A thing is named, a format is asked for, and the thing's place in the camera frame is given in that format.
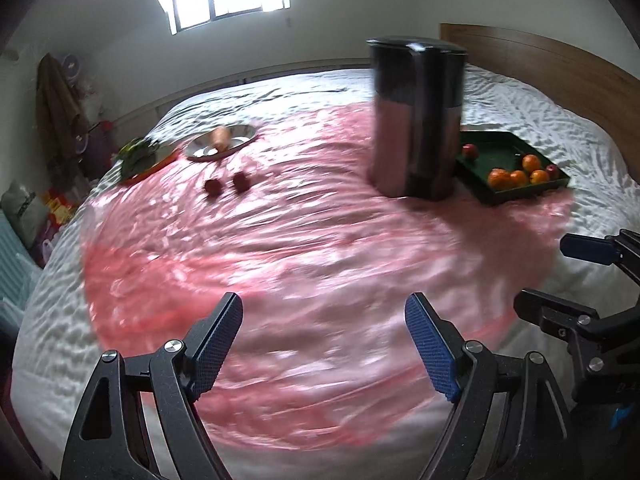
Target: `silver bolt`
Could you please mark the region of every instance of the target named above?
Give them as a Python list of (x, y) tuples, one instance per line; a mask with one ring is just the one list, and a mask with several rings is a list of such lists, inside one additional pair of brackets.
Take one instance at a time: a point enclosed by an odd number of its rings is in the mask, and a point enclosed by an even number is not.
[(479, 354), (484, 349), (482, 343), (479, 341), (467, 341), (465, 343), (465, 348), (472, 354)]
[(541, 365), (543, 362), (545, 362), (544, 356), (542, 354), (539, 354), (538, 352), (531, 352), (529, 354), (529, 360), (537, 365)]
[(164, 343), (164, 349), (171, 354), (177, 352), (180, 348), (182, 348), (182, 341), (177, 339), (172, 339)]
[(589, 361), (589, 370), (592, 372), (599, 372), (602, 370), (604, 366), (604, 361), (599, 357), (594, 357), (591, 361)]
[(115, 361), (116, 357), (118, 357), (118, 353), (115, 350), (106, 350), (102, 354), (102, 360), (105, 363), (110, 363), (112, 361)]

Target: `bed frame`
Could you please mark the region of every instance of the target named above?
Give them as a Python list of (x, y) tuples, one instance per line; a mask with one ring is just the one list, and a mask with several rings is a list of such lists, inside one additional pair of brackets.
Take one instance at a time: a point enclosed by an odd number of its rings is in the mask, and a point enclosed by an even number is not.
[(440, 37), (468, 50), (468, 62), (530, 84), (602, 127), (640, 182), (640, 80), (580, 48), (517, 30), (440, 24)]

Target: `window frame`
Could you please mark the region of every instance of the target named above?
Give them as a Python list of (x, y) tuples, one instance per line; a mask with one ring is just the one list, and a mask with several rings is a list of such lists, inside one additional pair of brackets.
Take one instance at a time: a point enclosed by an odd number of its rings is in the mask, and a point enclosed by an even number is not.
[[(199, 27), (201, 25), (205, 25), (206, 23), (216, 22), (218, 20), (223, 20), (224, 18), (232, 18), (233, 16), (241, 16), (242, 14), (249, 14), (251, 12), (264, 12), (262, 6), (256, 7), (255, 9), (247, 9), (247, 10), (238, 10), (237, 12), (228, 12), (226, 14), (222, 14), (222, 16), (216, 16), (216, 4), (214, 0), (209, 1), (209, 16), (210, 18), (206, 22), (196, 23), (195, 25), (190, 25), (189, 27), (182, 27), (180, 25), (180, 15), (178, 14), (178, 3), (176, 0), (172, 1), (172, 10), (174, 12), (174, 20), (175, 20), (175, 29), (176, 33), (182, 32), (184, 30), (189, 30), (190, 28)], [(285, 1), (282, 0), (282, 7), (285, 8)]]

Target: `green tray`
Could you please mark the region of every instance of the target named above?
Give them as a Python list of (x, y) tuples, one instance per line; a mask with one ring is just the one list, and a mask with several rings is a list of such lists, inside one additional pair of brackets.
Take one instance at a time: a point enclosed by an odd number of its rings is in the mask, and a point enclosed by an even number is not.
[(470, 162), (458, 150), (456, 176), (483, 204), (497, 205), (509, 200), (531, 198), (547, 189), (566, 187), (569, 184), (569, 176), (561, 170), (557, 180), (544, 184), (529, 184), (505, 191), (493, 190), (486, 182), (491, 170), (493, 168), (503, 168), (508, 171), (521, 170), (522, 168), (516, 167), (516, 155), (519, 153), (536, 155), (543, 168), (553, 162), (511, 132), (460, 132), (460, 149), (465, 144), (475, 144), (480, 156), (477, 160)]

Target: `headboard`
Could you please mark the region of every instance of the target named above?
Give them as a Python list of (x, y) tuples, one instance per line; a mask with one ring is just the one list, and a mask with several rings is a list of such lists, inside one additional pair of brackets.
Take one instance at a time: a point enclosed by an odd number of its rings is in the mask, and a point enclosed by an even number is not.
[(601, 126), (640, 182), (640, 80), (580, 48), (508, 28), (440, 24), (440, 37), (468, 50), (468, 62), (530, 84)]

